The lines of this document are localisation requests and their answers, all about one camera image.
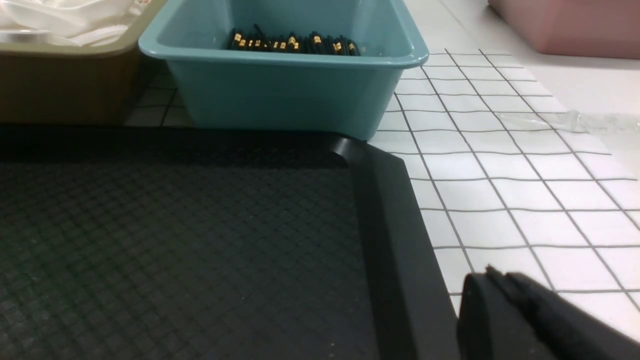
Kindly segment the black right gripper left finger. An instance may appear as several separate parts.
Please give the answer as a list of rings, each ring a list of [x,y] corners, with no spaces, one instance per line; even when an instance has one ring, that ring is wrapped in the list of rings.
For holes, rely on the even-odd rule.
[[[462,360],[554,360],[521,312],[485,274],[464,278],[456,337]]]

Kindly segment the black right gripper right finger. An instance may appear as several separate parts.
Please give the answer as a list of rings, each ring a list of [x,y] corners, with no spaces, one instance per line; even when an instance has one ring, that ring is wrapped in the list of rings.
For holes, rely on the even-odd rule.
[[[639,342],[519,272],[486,267],[486,276],[558,360],[637,360]]]

